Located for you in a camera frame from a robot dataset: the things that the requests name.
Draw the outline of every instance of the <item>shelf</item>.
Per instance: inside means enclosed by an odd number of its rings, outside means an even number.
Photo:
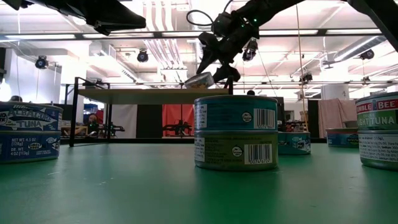
[[[193,104],[204,96],[227,95],[228,89],[79,90],[79,95],[113,105]]]

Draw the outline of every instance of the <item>ceiling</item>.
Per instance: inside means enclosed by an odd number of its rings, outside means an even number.
[[[223,10],[226,0],[218,2],[219,5],[212,4],[214,0],[171,0],[172,16],[171,21],[166,21],[164,14],[162,15],[162,23],[164,28],[169,22],[172,24],[173,30],[184,31],[198,29],[192,27],[185,19],[189,9],[202,9],[206,11],[213,19],[217,13]],[[156,21],[156,4],[155,1],[133,0],[123,1],[123,4],[133,10],[137,14],[147,16],[146,5],[151,2],[152,5],[152,21],[155,30],[159,29]],[[243,6],[247,1],[233,1],[231,9],[235,10]],[[298,18],[301,29],[355,29],[377,28],[368,16],[355,11],[350,5],[343,1],[335,0],[307,0],[298,6]],[[208,23],[207,18],[196,15],[195,21]],[[276,16],[271,21],[261,26],[261,29],[297,29],[297,11],[296,7],[288,8]],[[59,14],[56,11],[41,7],[30,6],[27,9],[15,11],[8,5],[0,1],[0,34],[62,34],[62,33],[95,33],[95,31],[87,25],[79,26],[74,18]],[[383,42],[372,48],[375,57],[371,60],[364,60],[351,58],[347,61],[332,65],[331,70],[325,70],[321,66],[324,59],[323,54],[330,54],[338,52],[361,39],[361,36],[332,36],[332,37],[266,37],[258,40],[259,53],[250,62],[243,62],[241,55],[235,58],[235,66],[242,75],[240,82],[267,82],[271,79],[273,82],[289,82],[291,80],[298,81],[301,72],[300,65],[307,66],[306,72],[311,72],[314,81],[360,81],[365,74],[372,74],[371,80],[392,80],[396,77],[395,70],[387,72],[382,75],[377,75],[377,71],[385,70],[386,68],[397,65],[398,54],[394,48],[388,43]],[[139,63],[136,59],[139,49],[146,49],[146,43],[143,40],[99,40],[103,48],[111,45],[117,51],[115,62],[121,62],[123,67],[137,76],[137,79],[142,82],[159,82],[164,80],[165,76],[174,74],[175,71],[161,71],[159,62],[154,58],[150,50],[149,60],[146,63]],[[165,46],[163,40],[159,41],[161,46]],[[183,62],[183,72],[186,77],[195,74],[200,61],[198,60],[197,40],[195,39],[177,39],[176,40],[180,58]],[[3,46],[14,47],[14,45],[3,42]],[[88,65],[88,76],[97,78],[122,77],[120,68],[113,68],[113,63],[104,62],[96,58],[97,56],[87,52],[87,46],[91,41],[31,41],[21,45],[30,49],[67,49],[73,55],[84,58]],[[214,72],[219,65],[215,64],[210,68]],[[361,85],[351,86],[351,88],[361,88]],[[386,85],[374,86],[374,91]],[[297,84],[294,85],[245,85],[237,86],[237,88],[253,89],[270,89],[275,88],[281,94],[287,94],[287,90],[291,93],[297,92],[300,88]],[[268,91],[266,94],[273,95],[273,91]]]

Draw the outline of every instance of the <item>barcode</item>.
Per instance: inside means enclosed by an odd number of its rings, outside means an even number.
[[[275,111],[254,109],[254,129],[275,129]]]
[[[272,144],[244,145],[245,164],[268,164],[272,162]]]

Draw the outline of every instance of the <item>green table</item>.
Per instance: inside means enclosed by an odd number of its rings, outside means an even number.
[[[195,167],[193,146],[61,148],[0,166],[0,223],[397,223],[398,173],[313,144],[264,172]]]

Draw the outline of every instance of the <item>orange curtain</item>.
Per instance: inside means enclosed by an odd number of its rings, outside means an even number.
[[[162,124],[163,127],[187,122],[191,126],[190,135],[193,136],[193,105],[163,105]],[[163,136],[174,136],[175,131],[163,131]]]

